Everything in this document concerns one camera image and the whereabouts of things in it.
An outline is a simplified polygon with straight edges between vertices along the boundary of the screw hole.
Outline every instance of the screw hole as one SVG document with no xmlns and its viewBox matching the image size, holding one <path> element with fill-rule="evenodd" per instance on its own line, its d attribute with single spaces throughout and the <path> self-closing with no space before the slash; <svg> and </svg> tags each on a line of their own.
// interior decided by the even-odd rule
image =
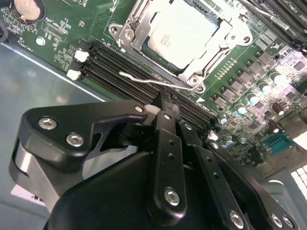
<svg viewBox="0 0 307 230">
<path fill-rule="evenodd" d="M 280 59 L 280 57 L 281 57 L 281 55 L 280 55 L 280 54 L 275 54 L 275 55 L 274 55 L 274 59 L 275 59 L 275 61 L 279 60 L 279 59 Z"/>
<path fill-rule="evenodd" d="M 213 176 L 214 176 L 216 179 L 220 179 L 220 175 L 217 174 L 216 172 L 213 173 Z"/>
<path fill-rule="evenodd" d="M 175 156 L 172 153 L 169 153 L 168 158 L 171 159 L 171 160 L 174 160 Z"/>
</svg>

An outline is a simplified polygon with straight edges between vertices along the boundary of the electrolytic capacitor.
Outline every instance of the electrolytic capacitor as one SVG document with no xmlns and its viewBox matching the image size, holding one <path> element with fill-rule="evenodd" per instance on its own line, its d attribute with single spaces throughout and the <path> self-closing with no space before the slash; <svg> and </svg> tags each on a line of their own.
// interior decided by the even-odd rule
<svg viewBox="0 0 307 230">
<path fill-rule="evenodd" d="M 276 122 L 270 120 L 268 122 L 268 125 L 269 125 L 269 129 L 270 129 L 271 132 L 273 132 L 273 133 L 278 133 L 279 132 L 279 128 L 278 128 Z"/>
<path fill-rule="evenodd" d="M 226 149 L 226 148 L 227 148 L 227 146 L 226 146 L 225 142 L 220 141 L 219 143 L 220 143 L 220 145 L 222 146 L 222 148 L 223 148 L 223 149 Z"/>
<path fill-rule="evenodd" d="M 261 82 L 258 87 L 263 94 L 269 94 L 272 91 L 271 86 L 266 82 Z"/>
<path fill-rule="evenodd" d="M 243 115 L 245 114 L 247 111 L 246 111 L 246 108 L 243 104 L 236 104 L 235 105 L 235 109 L 236 109 L 236 112 L 240 115 Z"/>
<path fill-rule="evenodd" d="M 224 138 L 225 144 L 227 147 L 230 147 L 234 144 L 233 140 L 232 140 L 232 136 L 227 136 Z"/>
<path fill-rule="evenodd" d="M 253 92 L 249 93 L 246 97 L 250 104 L 257 104 L 259 102 L 259 97 L 257 97 Z"/>
<path fill-rule="evenodd" d="M 286 77 L 281 75 L 279 72 L 271 73 L 270 78 L 276 85 L 284 85 L 287 83 Z"/>
<path fill-rule="evenodd" d="M 283 108 L 280 107 L 278 103 L 274 103 L 272 105 L 272 109 L 274 110 L 275 113 L 277 113 L 279 116 L 284 115 L 284 110 Z"/>
<path fill-rule="evenodd" d="M 220 115 L 220 123 L 221 125 L 227 125 L 227 116 L 225 114 Z"/>
</svg>

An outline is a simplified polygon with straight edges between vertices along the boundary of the electronic component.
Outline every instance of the electronic component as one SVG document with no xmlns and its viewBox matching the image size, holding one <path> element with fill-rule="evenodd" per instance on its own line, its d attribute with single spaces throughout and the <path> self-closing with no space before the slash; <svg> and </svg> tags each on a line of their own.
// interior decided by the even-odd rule
<svg viewBox="0 0 307 230">
<path fill-rule="evenodd" d="M 264 147 L 270 149 L 270 155 L 272 157 L 282 153 L 288 148 L 291 148 L 294 144 L 295 143 L 292 140 L 289 140 L 282 132 L 275 134 L 273 137 L 270 137 L 263 142 Z"/>
<path fill-rule="evenodd" d="M 245 83 L 254 83 L 256 80 L 250 76 L 248 73 L 246 73 L 245 71 L 243 71 L 239 76 L 239 79 L 241 79 L 243 82 Z"/>
<path fill-rule="evenodd" d="M 295 65 L 294 65 L 294 68 L 297 70 L 297 71 L 300 71 L 302 70 L 303 68 L 305 67 L 305 64 L 301 61 L 297 62 Z"/>
<path fill-rule="evenodd" d="M 273 72 L 270 74 L 270 78 L 276 85 L 284 85 L 287 83 L 286 78 L 279 72 Z"/>
<path fill-rule="evenodd" d="M 249 93 L 246 98 L 250 104 L 257 104 L 259 102 L 259 97 L 253 92 Z"/>
<path fill-rule="evenodd" d="M 264 65 L 269 65 L 273 62 L 273 58 L 271 58 L 267 53 L 263 52 L 258 60 L 261 61 Z"/>
<path fill-rule="evenodd" d="M 220 116 L 219 116 L 219 118 L 220 118 L 220 123 L 221 123 L 221 125 L 227 125 L 227 116 L 225 115 L 225 114 L 221 114 Z"/>
<path fill-rule="evenodd" d="M 230 101 L 237 97 L 237 95 L 228 88 L 222 89 L 221 94 Z"/>
<path fill-rule="evenodd" d="M 272 109 L 276 114 L 278 114 L 278 116 L 284 115 L 284 110 L 283 108 L 281 108 L 281 106 L 278 103 L 274 103 L 272 105 Z"/>
<path fill-rule="evenodd" d="M 258 88 L 261 90 L 263 94 L 269 94 L 272 91 L 272 88 L 268 83 L 266 82 L 261 82 L 258 84 Z"/>
<path fill-rule="evenodd" d="M 249 126 L 250 129 L 256 129 L 256 128 L 258 128 L 258 127 L 259 127 L 259 124 L 258 124 L 257 122 L 253 122 L 253 123 Z"/>
<path fill-rule="evenodd" d="M 258 102 L 257 104 L 255 104 L 255 107 L 256 107 L 257 109 L 261 109 L 263 106 L 264 106 L 264 104 L 261 103 L 261 102 Z"/>
<path fill-rule="evenodd" d="M 248 25 L 235 9 L 219 0 L 202 4 L 209 9 L 205 15 L 184 0 L 137 1 L 125 24 L 112 23 L 108 30 L 118 46 L 141 63 L 159 69 L 176 85 L 183 85 L 180 80 L 194 87 L 189 81 L 194 73 L 202 73 L 203 81 L 235 46 L 253 42 Z"/>
<path fill-rule="evenodd" d="M 236 112 L 240 115 L 243 115 L 247 112 L 245 106 L 242 103 L 236 104 L 235 109 Z"/>
<path fill-rule="evenodd" d="M 297 112 L 291 112 L 281 119 L 279 123 L 296 144 L 307 150 L 307 124 Z"/>
<path fill-rule="evenodd" d="M 286 97 L 287 97 L 288 99 L 293 99 L 293 98 L 295 97 L 295 94 L 292 93 L 292 92 L 289 92 L 289 93 L 286 95 Z"/>
<path fill-rule="evenodd" d="M 221 108 L 224 108 L 224 106 L 226 105 L 226 101 L 221 98 L 219 95 L 216 95 L 213 97 L 213 101 L 218 105 L 220 106 Z"/>
<path fill-rule="evenodd" d="M 234 90 L 236 90 L 237 92 L 240 92 L 243 89 L 245 89 L 245 87 L 240 82 L 238 82 L 237 80 L 231 80 L 229 82 L 229 86 L 231 88 L 233 88 Z"/>
<path fill-rule="evenodd" d="M 19 18 L 27 23 L 35 23 L 45 17 L 46 9 L 42 0 L 14 0 L 13 6 Z"/>
<path fill-rule="evenodd" d="M 279 132 L 279 128 L 278 128 L 278 126 L 277 126 L 277 124 L 276 124 L 275 121 L 270 120 L 270 121 L 268 122 L 268 126 L 269 126 L 269 130 L 270 130 L 272 133 L 278 133 L 278 132 Z"/>
<path fill-rule="evenodd" d="M 264 74 L 264 70 L 261 67 L 261 65 L 259 65 L 257 62 L 253 62 L 249 67 L 248 67 L 254 74 L 259 74 L 259 75 L 263 75 Z"/>
<path fill-rule="evenodd" d="M 219 144 L 222 146 L 223 149 L 227 148 L 227 145 L 225 144 L 224 141 L 220 141 Z"/>
<path fill-rule="evenodd" d="M 227 147 L 230 147 L 234 144 L 234 141 L 232 140 L 232 136 L 226 136 L 224 138 L 224 142 Z"/>
</svg>

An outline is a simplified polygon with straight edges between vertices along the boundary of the silver screw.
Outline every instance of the silver screw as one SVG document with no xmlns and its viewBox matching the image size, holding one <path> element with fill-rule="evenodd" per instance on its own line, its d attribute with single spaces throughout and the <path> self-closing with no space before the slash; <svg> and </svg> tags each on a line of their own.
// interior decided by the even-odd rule
<svg viewBox="0 0 307 230">
<path fill-rule="evenodd" d="M 215 148 L 216 150 L 219 149 L 219 146 L 216 143 L 212 142 L 211 144 L 212 144 L 213 148 Z"/>
<path fill-rule="evenodd" d="M 112 34 L 117 34 L 117 28 L 116 27 L 114 27 L 114 26 L 112 26 L 111 27 L 111 32 L 112 32 Z"/>
<path fill-rule="evenodd" d="M 83 145 L 84 140 L 79 134 L 71 133 L 66 137 L 66 141 L 68 144 L 74 147 L 80 147 Z"/>
<path fill-rule="evenodd" d="M 172 118 L 170 117 L 170 115 L 167 115 L 167 114 L 164 114 L 164 117 L 167 119 L 167 120 L 171 120 Z"/>
<path fill-rule="evenodd" d="M 131 30 L 126 30 L 125 31 L 125 37 L 128 39 L 128 40 L 131 40 L 133 38 L 133 32 Z"/>
<path fill-rule="evenodd" d="M 173 189 L 166 189 L 164 192 L 164 196 L 166 201 L 172 205 L 172 206 L 177 206 L 180 203 L 180 199 L 178 194 L 173 190 Z"/>
<path fill-rule="evenodd" d="M 290 227 L 290 228 L 294 228 L 293 223 L 291 222 L 291 220 L 288 219 L 288 217 L 283 216 L 283 220 L 286 222 L 286 224 Z"/>
<path fill-rule="evenodd" d="M 273 223 L 279 227 L 282 228 L 283 227 L 283 223 L 281 222 L 281 220 L 273 213 L 271 214 L 271 219 L 273 221 Z"/>
<path fill-rule="evenodd" d="M 135 107 L 135 110 L 140 112 L 140 113 L 144 111 L 141 107 L 138 107 L 138 106 Z"/>
<path fill-rule="evenodd" d="M 190 126 L 189 124 L 185 124 L 184 125 L 188 130 L 192 130 L 192 126 Z"/>
<path fill-rule="evenodd" d="M 52 118 L 44 117 L 38 121 L 38 125 L 47 130 L 52 130 L 58 126 L 57 122 Z"/>
<path fill-rule="evenodd" d="M 244 228 L 244 222 L 242 218 L 235 211 L 230 211 L 229 216 L 230 216 L 231 221 L 234 223 L 234 225 L 238 229 Z"/>
</svg>

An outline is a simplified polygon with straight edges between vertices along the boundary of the mounting hole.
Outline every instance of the mounting hole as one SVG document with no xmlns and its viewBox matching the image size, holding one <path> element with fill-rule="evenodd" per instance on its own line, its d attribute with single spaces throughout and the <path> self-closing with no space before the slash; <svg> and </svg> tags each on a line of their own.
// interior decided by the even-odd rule
<svg viewBox="0 0 307 230">
<path fill-rule="evenodd" d="M 244 43 L 249 43 L 250 42 L 250 37 L 246 36 L 243 38 Z"/>
<path fill-rule="evenodd" d="M 117 32 L 118 32 L 117 28 L 114 27 L 114 26 L 112 26 L 110 30 L 111 30 L 112 34 L 114 34 L 114 35 L 117 34 Z"/>
<path fill-rule="evenodd" d="M 213 176 L 214 176 L 216 179 L 220 179 L 220 175 L 217 174 L 216 172 L 213 173 Z"/>
<path fill-rule="evenodd" d="M 169 154 L 168 154 L 168 158 L 171 159 L 171 160 L 174 160 L 174 159 L 175 159 L 175 156 L 174 156 L 172 153 L 169 153 Z"/>
<path fill-rule="evenodd" d="M 275 55 L 274 55 L 274 60 L 275 60 L 275 61 L 278 61 L 280 58 L 281 58 L 281 55 L 280 55 L 280 54 L 275 54 Z"/>
</svg>

